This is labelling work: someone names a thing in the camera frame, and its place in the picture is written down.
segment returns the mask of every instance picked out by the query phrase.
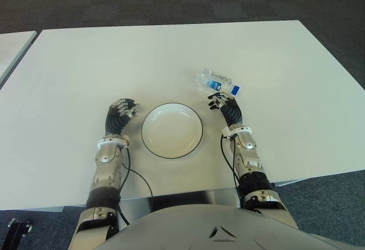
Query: water bottle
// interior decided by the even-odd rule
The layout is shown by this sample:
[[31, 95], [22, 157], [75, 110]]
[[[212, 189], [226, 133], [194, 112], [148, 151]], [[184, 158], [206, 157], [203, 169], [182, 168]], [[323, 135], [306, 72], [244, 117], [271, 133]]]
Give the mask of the water bottle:
[[237, 95], [239, 86], [232, 84], [232, 80], [218, 73], [212, 72], [206, 68], [200, 76], [200, 83], [202, 86], [210, 87], [219, 92], [227, 92], [232, 95]]

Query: robotic arm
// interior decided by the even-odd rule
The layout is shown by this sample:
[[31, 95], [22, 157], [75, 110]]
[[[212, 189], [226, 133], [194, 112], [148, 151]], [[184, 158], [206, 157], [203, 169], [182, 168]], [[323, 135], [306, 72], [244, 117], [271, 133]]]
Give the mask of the robotic arm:
[[105, 136], [98, 141], [96, 172], [92, 180], [86, 210], [80, 215], [69, 250], [94, 249], [118, 233], [117, 209], [120, 202], [123, 149], [128, 149], [122, 129], [136, 114], [132, 99], [112, 103], [105, 123]]
[[272, 190], [259, 156], [257, 145], [252, 138], [252, 129], [243, 125], [242, 113], [236, 100], [224, 92], [208, 97], [211, 110], [220, 110], [227, 122], [223, 138], [230, 141], [233, 153], [233, 169], [237, 171], [238, 194], [241, 208], [248, 209], [287, 225], [298, 228], [293, 217], [281, 201], [279, 194]]

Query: gray carpet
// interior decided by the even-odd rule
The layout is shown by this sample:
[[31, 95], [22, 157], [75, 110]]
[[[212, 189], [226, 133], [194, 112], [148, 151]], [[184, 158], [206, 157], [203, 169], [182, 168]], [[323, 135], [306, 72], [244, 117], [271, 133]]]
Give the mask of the gray carpet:
[[[0, 33], [87, 26], [298, 19], [357, 82], [365, 87], [365, 0], [0, 2]], [[334, 240], [365, 245], [364, 176], [365, 172], [362, 171], [310, 179], [278, 188], [278, 192], [302, 230]], [[192, 203], [196, 200], [196, 195], [186, 195], [184, 198], [186, 203]], [[67, 249], [81, 210], [67, 207], [62, 213], [2, 211], [0, 240], [3, 241], [6, 235], [7, 222], [16, 216], [23, 220], [31, 219], [35, 225], [29, 236], [23, 239], [19, 249]]]

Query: blue label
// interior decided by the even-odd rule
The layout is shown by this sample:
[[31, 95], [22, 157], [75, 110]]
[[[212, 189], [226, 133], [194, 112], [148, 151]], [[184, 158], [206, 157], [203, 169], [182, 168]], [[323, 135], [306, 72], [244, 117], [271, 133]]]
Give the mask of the blue label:
[[214, 90], [220, 91], [222, 84], [220, 82], [211, 80], [210, 82], [208, 82], [208, 86]]

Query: wire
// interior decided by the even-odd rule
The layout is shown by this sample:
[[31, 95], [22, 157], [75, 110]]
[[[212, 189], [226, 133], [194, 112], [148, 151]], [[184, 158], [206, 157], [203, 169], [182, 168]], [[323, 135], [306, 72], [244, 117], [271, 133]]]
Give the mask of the wire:
[[221, 136], [221, 151], [222, 151], [222, 155], [223, 155], [226, 163], [228, 164], [229, 168], [233, 172], [234, 177], [239, 181], [240, 179], [238, 178], [236, 172], [234, 171], [233, 167], [230, 165], [229, 161], [227, 160], [226, 155], [224, 154], [224, 151], [223, 151], [223, 135]]
[[[124, 178], [123, 182], [121, 183], [121, 186], [119, 187], [119, 194], [121, 193], [121, 190], [123, 189], [123, 186], [124, 186], [125, 182], [127, 181], [128, 176], [129, 176], [129, 172], [131, 171], [131, 154], [129, 153], [128, 148], [126, 148], [126, 150], [127, 150], [127, 154], [128, 154], [128, 168], [126, 168], [127, 169], [127, 174], [125, 175], [125, 178]], [[118, 212], [119, 212], [121, 218], [124, 220], [125, 224], [129, 225], [129, 221], [123, 215], [123, 213], [120, 209], [120, 205], [118, 205], [117, 208], [118, 208]]]
[[236, 191], [237, 191], [237, 195], [238, 195], [238, 198], [240, 199], [240, 202], [241, 202], [241, 197], [240, 197], [240, 193], [238, 192], [238, 187], [237, 187], [237, 182], [236, 182], [236, 179], [238, 181], [238, 183], [240, 183], [240, 179], [238, 178], [235, 170], [234, 170], [234, 158], [236, 157], [236, 143], [234, 144], [234, 147], [233, 147], [233, 162], [232, 162], [232, 165], [230, 165], [229, 161], [227, 160], [227, 157], [226, 155], [224, 154], [224, 151], [223, 151], [223, 135], [221, 136], [221, 151], [222, 151], [222, 155], [226, 161], [226, 163], [228, 164], [229, 168], [232, 170], [232, 173], [233, 173], [233, 180], [234, 180], [234, 185], [236, 187]]
[[[234, 166], [234, 158], [236, 157], [236, 143], [234, 143], [234, 148], [233, 148], [233, 162], [232, 162], [232, 165]], [[233, 180], [234, 180], [234, 185], [236, 186], [236, 191], [237, 191], [237, 195], [238, 195], [238, 198], [240, 199], [241, 201], [241, 197], [240, 197], [240, 193], [238, 192], [238, 187], [237, 187], [237, 183], [236, 183], [236, 179], [235, 177], [237, 176], [236, 172], [234, 171], [233, 169]]]
[[147, 187], [149, 189], [149, 192], [151, 193], [151, 210], [153, 210], [153, 193], [152, 193], [151, 186], [149, 186], [148, 181], [141, 174], [139, 174], [137, 171], [135, 171], [133, 169], [130, 169], [130, 171], [132, 171], [133, 173], [135, 173], [138, 176], [140, 176], [144, 180], [144, 182], [146, 183], [146, 185], [147, 185]]
[[126, 224], [126, 225], [129, 225], [129, 221], [128, 221], [128, 220], [125, 218], [125, 216], [123, 215], [123, 213], [122, 213], [122, 211], [121, 211], [121, 209], [120, 209], [120, 205], [118, 206], [118, 212], [119, 212], [119, 214], [120, 214], [121, 218], [124, 220], [125, 224]]
[[126, 148], [127, 150], [127, 154], [128, 154], [128, 168], [126, 168], [128, 171], [127, 171], [127, 174], [125, 175], [125, 178], [123, 180], [123, 182], [121, 183], [121, 186], [119, 187], [119, 193], [121, 193], [121, 190], [123, 189], [123, 186], [125, 184], [125, 182], [127, 181], [127, 178], [129, 176], [129, 172], [131, 171], [131, 154], [129, 153], [129, 149]]

